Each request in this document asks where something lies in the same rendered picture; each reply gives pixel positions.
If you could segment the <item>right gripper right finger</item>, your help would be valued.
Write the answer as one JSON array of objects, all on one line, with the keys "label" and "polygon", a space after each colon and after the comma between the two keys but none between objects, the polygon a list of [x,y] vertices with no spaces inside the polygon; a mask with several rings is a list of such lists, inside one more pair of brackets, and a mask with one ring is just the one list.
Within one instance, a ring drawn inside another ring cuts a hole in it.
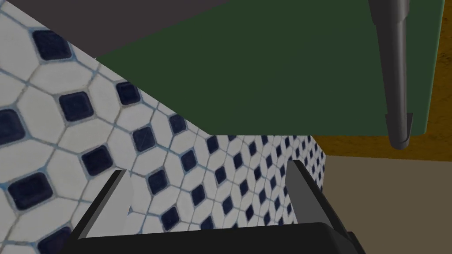
[{"label": "right gripper right finger", "polygon": [[288,161],[285,184],[299,223],[320,222],[339,234],[347,233],[332,205],[300,160]]}]

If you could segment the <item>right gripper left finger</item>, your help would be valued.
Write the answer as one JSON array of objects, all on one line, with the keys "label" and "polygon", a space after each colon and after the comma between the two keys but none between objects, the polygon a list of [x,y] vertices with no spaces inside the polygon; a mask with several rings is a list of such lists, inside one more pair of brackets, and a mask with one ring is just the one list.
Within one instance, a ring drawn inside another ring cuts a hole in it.
[{"label": "right gripper left finger", "polygon": [[120,235],[133,194],[127,170],[114,171],[72,231],[70,240]]}]

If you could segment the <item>green cupboard door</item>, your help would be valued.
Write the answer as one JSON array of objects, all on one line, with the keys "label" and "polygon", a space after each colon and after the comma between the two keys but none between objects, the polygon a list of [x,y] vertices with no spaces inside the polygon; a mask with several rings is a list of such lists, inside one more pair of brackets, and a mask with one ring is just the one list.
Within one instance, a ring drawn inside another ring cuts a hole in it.
[{"label": "green cupboard door", "polygon": [[387,134],[368,0],[230,0],[98,61],[209,134]]}]

